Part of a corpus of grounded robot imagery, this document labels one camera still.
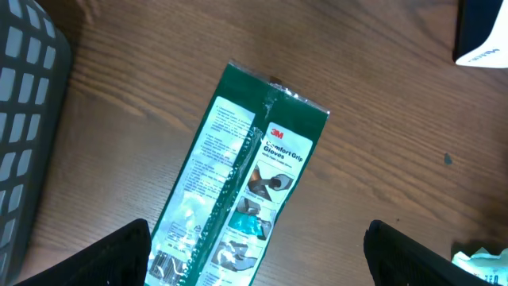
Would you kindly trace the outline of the light green wipes pack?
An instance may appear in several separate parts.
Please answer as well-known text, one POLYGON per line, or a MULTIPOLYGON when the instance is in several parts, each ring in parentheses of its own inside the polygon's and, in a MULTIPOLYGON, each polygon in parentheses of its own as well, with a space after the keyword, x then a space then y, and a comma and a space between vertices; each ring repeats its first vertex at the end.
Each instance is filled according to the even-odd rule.
POLYGON ((499 255, 494 255, 482 247, 470 256, 456 253, 452 263, 490 284, 507 286, 507 252, 508 249, 504 249, 499 255))

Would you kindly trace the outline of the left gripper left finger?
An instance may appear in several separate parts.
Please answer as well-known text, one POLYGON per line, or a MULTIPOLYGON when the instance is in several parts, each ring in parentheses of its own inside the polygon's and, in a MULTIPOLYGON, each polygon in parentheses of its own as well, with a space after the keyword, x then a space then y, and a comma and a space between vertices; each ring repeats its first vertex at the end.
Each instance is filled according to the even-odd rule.
POLYGON ((150 250, 148 223, 138 218, 16 286, 143 286, 150 250))

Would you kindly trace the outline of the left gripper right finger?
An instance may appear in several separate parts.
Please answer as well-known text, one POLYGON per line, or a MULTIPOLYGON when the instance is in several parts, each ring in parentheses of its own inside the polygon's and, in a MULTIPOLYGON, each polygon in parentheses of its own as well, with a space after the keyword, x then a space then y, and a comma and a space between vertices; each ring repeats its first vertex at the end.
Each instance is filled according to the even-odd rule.
POLYGON ((364 235, 364 255, 375 286, 493 286, 454 265, 381 220, 364 235))

